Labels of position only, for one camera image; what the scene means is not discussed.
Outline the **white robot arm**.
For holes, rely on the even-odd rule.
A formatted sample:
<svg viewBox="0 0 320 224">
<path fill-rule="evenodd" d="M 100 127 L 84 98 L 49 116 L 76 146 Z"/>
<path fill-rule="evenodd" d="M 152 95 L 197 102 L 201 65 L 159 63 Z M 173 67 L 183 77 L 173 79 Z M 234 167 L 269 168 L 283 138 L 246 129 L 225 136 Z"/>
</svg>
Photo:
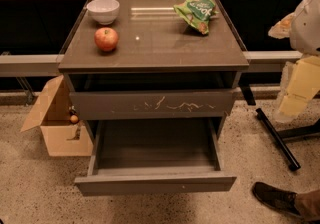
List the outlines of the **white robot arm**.
<svg viewBox="0 0 320 224">
<path fill-rule="evenodd" d="M 268 35 L 288 38 L 290 46 L 302 54 L 283 68 L 274 111 L 277 122 L 291 122 L 320 91 L 320 0 L 302 0 L 293 13 L 271 27 Z"/>
</svg>

